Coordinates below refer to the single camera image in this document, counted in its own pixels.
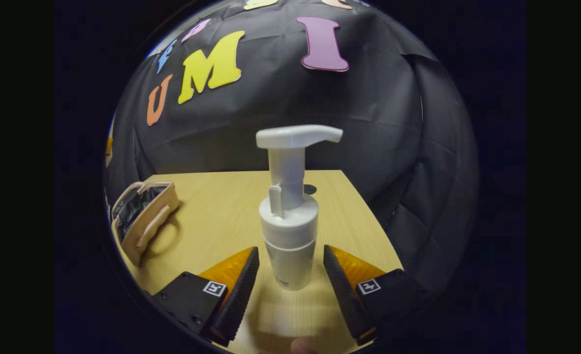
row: white pump bottle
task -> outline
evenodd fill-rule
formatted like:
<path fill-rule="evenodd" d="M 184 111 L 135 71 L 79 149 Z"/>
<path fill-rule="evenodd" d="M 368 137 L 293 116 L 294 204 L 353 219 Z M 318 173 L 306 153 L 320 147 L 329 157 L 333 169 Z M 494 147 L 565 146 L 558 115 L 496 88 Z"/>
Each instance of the white pump bottle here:
<path fill-rule="evenodd" d="M 262 233 L 277 283 L 297 291 L 310 282 L 319 205 L 304 194 L 306 147 L 338 143 L 342 130 L 325 125 L 295 125 L 260 130 L 258 148 L 268 149 L 272 186 L 259 205 Z"/>

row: orange letter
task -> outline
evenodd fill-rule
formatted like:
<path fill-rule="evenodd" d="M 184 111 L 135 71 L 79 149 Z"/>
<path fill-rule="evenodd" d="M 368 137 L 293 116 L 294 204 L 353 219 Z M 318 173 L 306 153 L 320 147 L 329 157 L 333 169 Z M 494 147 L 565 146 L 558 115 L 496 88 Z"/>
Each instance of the orange letter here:
<path fill-rule="evenodd" d="M 168 75 L 167 78 L 161 82 L 161 94 L 159 94 L 159 106 L 157 107 L 157 110 L 154 110 L 155 96 L 157 96 L 157 90 L 159 87 L 155 87 L 150 96 L 148 96 L 148 110 L 146 111 L 146 123 L 148 123 L 148 125 L 157 123 L 159 117 L 161 117 L 161 112 L 164 111 L 164 103 L 166 103 L 166 92 L 168 90 L 168 83 L 170 82 L 171 78 L 172 74 Z"/>

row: white bottle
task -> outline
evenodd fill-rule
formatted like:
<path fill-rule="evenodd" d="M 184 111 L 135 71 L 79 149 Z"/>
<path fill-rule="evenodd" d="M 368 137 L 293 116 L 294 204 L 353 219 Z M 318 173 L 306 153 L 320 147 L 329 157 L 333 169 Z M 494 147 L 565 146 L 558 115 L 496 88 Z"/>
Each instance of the white bottle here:
<path fill-rule="evenodd" d="M 268 149 L 272 186 L 259 205 L 262 233 L 277 283 L 297 291 L 310 282 L 317 238 L 319 205 L 304 194 L 306 147 L 338 143 L 342 130 L 324 125 L 295 125 L 260 130 L 258 148 Z"/>

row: black fabric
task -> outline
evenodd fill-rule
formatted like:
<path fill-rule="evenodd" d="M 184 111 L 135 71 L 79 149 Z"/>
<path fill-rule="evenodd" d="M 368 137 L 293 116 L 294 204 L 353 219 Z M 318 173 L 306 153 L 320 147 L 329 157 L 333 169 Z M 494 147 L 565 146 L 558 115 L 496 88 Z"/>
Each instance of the black fabric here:
<path fill-rule="evenodd" d="M 113 215 L 120 217 L 117 232 L 120 242 L 133 226 L 133 222 L 148 207 L 148 205 L 157 198 L 166 189 L 163 186 L 151 187 L 146 189 L 142 194 L 138 194 L 139 188 L 133 188 L 124 196 L 124 198 L 114 206 Z"/>
<path fill-rule="evenodd" d="M 307 148 L 306 168 L 342 170 L 406 271 L 427 289 L 443 287 L 468 240 L 478 166 L 466 109 L 441 64 L 375 7 L 280 0 L 245 11 L 238 3 L 205 16 L 209 25 L 185 43 L 180 34 L 159 74 L 153 56 L 131 78 L 115 114 L 108 200 L 153 174 L 267 170 L 257 130 L 330 125 L 344 130 L 342 140 Z M 348 71 L 303 67 L 300 16 L 339 23 L 335 33 Z M 223 36 L 239 30 L 245 31 L 236 59 L 241 78 L 205 87 L 179 105 L 183 60 L 199 49 L 208 56 Z M 163 112 L 148 126 L 149 94 L 169 74 Z"/>

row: pump dispenser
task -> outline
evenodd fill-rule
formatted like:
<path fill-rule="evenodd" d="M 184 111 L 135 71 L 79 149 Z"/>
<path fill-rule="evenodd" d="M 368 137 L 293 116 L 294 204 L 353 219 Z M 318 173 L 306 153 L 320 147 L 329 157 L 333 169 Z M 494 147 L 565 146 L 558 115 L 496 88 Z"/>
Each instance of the pump dispenser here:
<path fill-rule="evenodd" d="M 310 282 L 319 205 L 304 194 L 306 147 L 338 143 L 342 130 L 325 125 L 295 125 L 260 130 L 258 148 L 268 149 L 272 186 L 259 205 L 262 233 L 277 282 L 297 291 Z"/>

